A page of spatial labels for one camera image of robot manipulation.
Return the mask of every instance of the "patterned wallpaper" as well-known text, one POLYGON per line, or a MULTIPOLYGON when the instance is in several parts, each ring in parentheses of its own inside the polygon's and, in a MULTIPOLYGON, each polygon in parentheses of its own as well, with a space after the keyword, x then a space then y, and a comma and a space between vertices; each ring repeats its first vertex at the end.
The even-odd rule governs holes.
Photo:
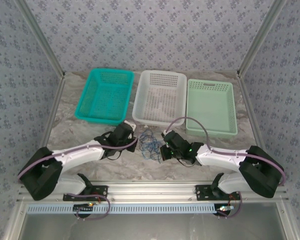
POLYGON ((64 71, 236 70, 273 0, 27 0, 64 71))
POLYGON ((288 174, 300 223, 300 0, 284 7, 244 79, 266 148, 288 174))
POLYGON ((58 79, 13 0, 0 0, 0 239, 16 174, 38 148, 58 79))

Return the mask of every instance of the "light green basket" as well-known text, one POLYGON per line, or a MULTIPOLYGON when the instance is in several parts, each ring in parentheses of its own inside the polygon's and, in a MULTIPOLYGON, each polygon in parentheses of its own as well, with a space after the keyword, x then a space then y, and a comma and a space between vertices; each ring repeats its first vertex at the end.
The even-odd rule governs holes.
MULTIPOLYGON (((231 138, 238 134, 233 85, 229 82, 190 79, 187 116, 199 121, 209 136, 231 138)), ((186 120, 186 133, 204 136, 202 128, 186 120)))

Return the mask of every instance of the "blue wire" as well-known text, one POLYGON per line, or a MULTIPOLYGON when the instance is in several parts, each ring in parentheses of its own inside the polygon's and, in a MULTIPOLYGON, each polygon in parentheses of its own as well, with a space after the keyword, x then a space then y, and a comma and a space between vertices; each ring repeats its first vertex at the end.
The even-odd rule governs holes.
POLYGON ((161 163, 161 146, 163 146, 163 143, 154 137, 150 129, 146 129, 139 137, 139 147, 144 159, 152 159, 161 163))

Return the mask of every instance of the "white basket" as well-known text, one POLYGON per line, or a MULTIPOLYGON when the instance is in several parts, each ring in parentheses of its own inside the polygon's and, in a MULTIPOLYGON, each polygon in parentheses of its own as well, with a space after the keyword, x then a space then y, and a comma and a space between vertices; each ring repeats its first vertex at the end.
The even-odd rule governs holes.
MULTIPOLYGON (((185 116, 186 83, 184 74, 172 71, 143 71, 136 91, 132 112, 134 120, 146 125, 167 127, 185 116)), ((173 124, 184 123, 184 119, 173 124)))

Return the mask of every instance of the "perforated basket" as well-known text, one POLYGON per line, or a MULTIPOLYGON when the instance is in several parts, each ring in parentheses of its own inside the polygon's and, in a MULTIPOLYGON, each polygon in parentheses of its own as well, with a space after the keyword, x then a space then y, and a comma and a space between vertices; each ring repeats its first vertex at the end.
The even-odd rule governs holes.
MULTIPOLYGON (((190 79, 187 116, 198 120, 210 136, 230 138, 238 133, 233 85, 229 82, 190 79)), ((192 120, 186 121, 186 133, 205 135, 192 120)))
MULTIPOLYGON (((185 115, 186 83, 184 74, 146 70, 140 77, 132 117, 146 125, 167 127, 185 115)), ((180 126, 178 120, 173 126, 180 126)))
POLYGON ((74 115, 92 123, 120 124, 125 119, 133 80, 132 71, 93 69, 74 115))

